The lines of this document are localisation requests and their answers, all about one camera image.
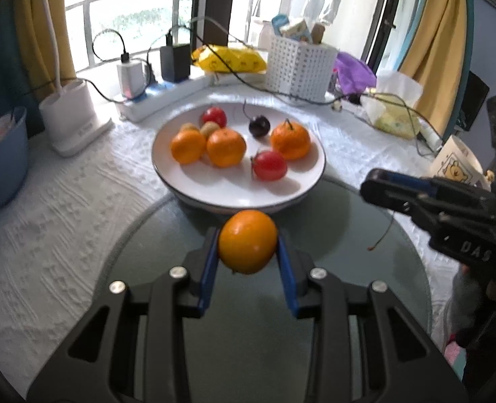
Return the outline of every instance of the textured tablecloth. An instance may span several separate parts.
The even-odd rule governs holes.
[[[168,191],[153,170],[156,130],[187,103],[243,101],[276,107],[309,124],[327,154],[327,173],[358,188],[375,167],[423,174],[429,160],[412,142],[375,130],[330,107],[289,106],[234,85],[208,88],[135,125],[118,122],[82,153],[62,159],[44,135],[30,141],[30,168],[15,200],[0,210],[0,370],[24,395],[40,367],[90,304],[117,238]],[[427,271],[433,332],[457,264],[427,246],[404,216],[398,222]]]

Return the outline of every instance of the power strip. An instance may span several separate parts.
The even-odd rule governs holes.
[[[214,75],[203,74],[180,83],[158,82],[150,85],[137,100],[117,103],[116,107],[123,117],[132,122],[140,122],[160,109],[211,86],[213,80]],[[115,99],[122,101],[124,97],[118,95]]]
[[[257,85],[265,81],[264,74],[245,73],[240,76],[250,84]],[[210,86],[229,86],[239,83],[240,81],[233,74],[205,73],[180,83],[156,83],[149,86],[145,90],[145,95],[142,95],[137,100],[126,101],[122,104],[117,103],[116,107],[123,117],[132,122],[140,122],[170,104],[183,100]],[[122,101],[123,98],[122,95],[115,97],[118,101]]]

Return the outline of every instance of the white basket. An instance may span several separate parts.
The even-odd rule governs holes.
[[[273,35],[266,87],[311,101],[324,101],[336,57],[337,50],[329,45],[313,45]]]

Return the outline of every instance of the white plate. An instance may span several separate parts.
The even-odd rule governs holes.
[[[207,159],[190,165],[179,165],[169,151],[169,143],[184,123],[200,125],[201,115],[210,107],[221,107],[227,116],[227,126],[238,131],[247,144],[241,164],[232,168],[213,167]],[[284,113],[265,106],[246,105],[248,116],[265,115],[271,130],[286,118]],[[156,134],[152,160],[155,171],[181,200],[211,212],[235,213],[244,209],[276,212],[299,201],[324,172],[326,157],[322,144],[310,132],[311,151],[303,159],[288,162],[287,175],[274,182],[252,178],[250,157],[258,150],[270,149],[268,137],[257,140],[248,130],[249,120],[240,103],[213,103],[182,112],[168,121]]]

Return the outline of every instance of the red tomato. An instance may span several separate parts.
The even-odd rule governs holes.
[[[262,151],[252,157],[252,170],[260,180],[279,180],[287,174],[287,162],[275,151]]]
[[[203,123],[213,121],[222,128],[227,126],[227,117],[225,116],[225,112],[222,108],[217,106],[209,107],[201,116],[201,120]]]

